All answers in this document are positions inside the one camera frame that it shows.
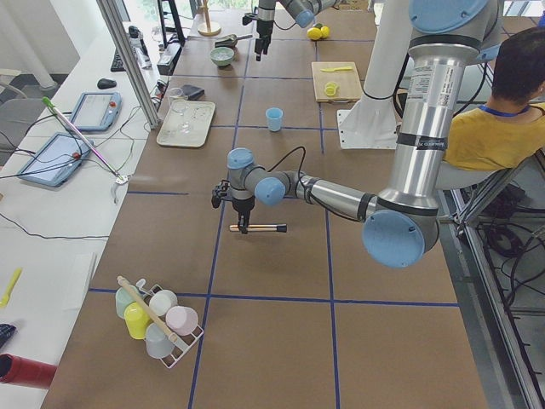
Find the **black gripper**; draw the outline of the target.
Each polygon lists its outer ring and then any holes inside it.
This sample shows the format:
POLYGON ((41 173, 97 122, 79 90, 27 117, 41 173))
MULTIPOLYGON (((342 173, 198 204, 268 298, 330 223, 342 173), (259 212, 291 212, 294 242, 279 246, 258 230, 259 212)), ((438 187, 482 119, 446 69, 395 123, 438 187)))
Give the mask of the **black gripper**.
POLYGON ((232 203, 233 209, 238 213, 238 231, 247 234, 250 213, 255 207, 255 196, 246 190, 236 188, 230 181, 224 179, 212 190, 212 207, 219 208, 222 201, 232 203))
POLYGON ((259 38, 255 40, 255 58, 261 60, 261 55, 267 55, 273 34, 273 12, 246 13, 242 23, 247 26, 251 21, 256 22, 259 38))

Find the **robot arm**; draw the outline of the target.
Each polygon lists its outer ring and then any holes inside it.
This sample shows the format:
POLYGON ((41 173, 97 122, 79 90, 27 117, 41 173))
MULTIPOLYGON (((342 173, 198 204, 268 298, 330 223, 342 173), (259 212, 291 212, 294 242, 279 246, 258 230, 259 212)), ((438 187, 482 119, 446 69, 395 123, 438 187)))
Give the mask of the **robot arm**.
POLYGON ((267 170, 246 148, 227 156, 227 178, 211 203, 227 201, 246 233, 256 203, 286 198, 363 225, 364 248, 377 262, 406 268, 439 237, 436 192, 468 187, 484 171, 444 162, 462 77, 468 66, 493 59, 502 25, 500 1, 389 1, 385 4, 359 101, 339 111, 342 148, 392 148, 390 165, 370 167, 378 193, 357 190, 300 170, 267 170))
POLYGON ((341 2, 335 0, 260 0, 254 12, 243 16, 242 24, 247 26, 252 21, 256 22, 258 38, 255 40, 255 58, 261 60, 266 55, 272 41, 273 26, 275 22, 276 4, 280 3, 301 28, 309 26, 314 17, 325 9, 338 6, 341 2))

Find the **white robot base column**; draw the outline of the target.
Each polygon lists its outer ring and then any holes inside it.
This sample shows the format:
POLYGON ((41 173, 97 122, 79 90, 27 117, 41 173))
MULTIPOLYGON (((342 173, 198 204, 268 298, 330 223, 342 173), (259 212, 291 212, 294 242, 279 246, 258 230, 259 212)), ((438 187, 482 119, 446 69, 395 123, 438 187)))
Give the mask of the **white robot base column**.
POLYGON ((394 149, 397 118, 395 87, 403 76, 412 35, 409 1, 386 1, 381 13, 361 98, 337 112, 342 149, 394 149))

